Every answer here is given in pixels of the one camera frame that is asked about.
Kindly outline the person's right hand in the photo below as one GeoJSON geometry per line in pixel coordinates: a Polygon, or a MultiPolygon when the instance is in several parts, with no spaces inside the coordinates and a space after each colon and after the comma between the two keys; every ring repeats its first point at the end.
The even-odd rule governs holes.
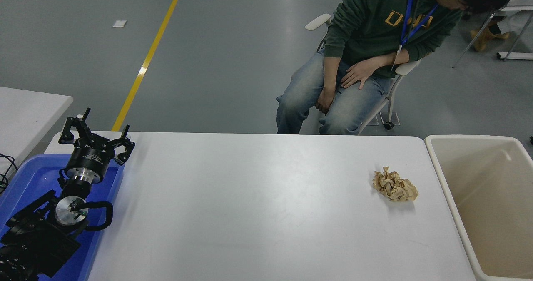
{"type": "Polygon", "coordinates": [[[331,108],[335,97],[334,87],[324,87],[316,101],[315,108],[326,115],[331,108]]]}

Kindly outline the person's left hand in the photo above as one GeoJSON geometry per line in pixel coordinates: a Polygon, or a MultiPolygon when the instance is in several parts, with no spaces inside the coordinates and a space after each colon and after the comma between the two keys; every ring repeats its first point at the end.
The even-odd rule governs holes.
{"type": "Polygon", "coordinates": [[[358,89],[362,90],[367,79],[378,68],[381,68],[380,57],[372,57],[352,65],[346,70],[344,77],[341,78],[341,88],[348,89],[349,87],[358,84],[358,89]]]}

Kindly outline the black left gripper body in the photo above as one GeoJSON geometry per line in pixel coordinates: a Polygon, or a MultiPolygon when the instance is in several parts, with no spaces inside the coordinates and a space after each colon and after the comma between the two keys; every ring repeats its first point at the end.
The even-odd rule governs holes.
{"type": "Polygon", "coordinates": [[[73,143],[73,153],[65,173],[68,177],[81,175],[82,171],[91,171],[91,176],[104,177],[115,152],[110,147],[91,147],[87,144],[73,143]]]}

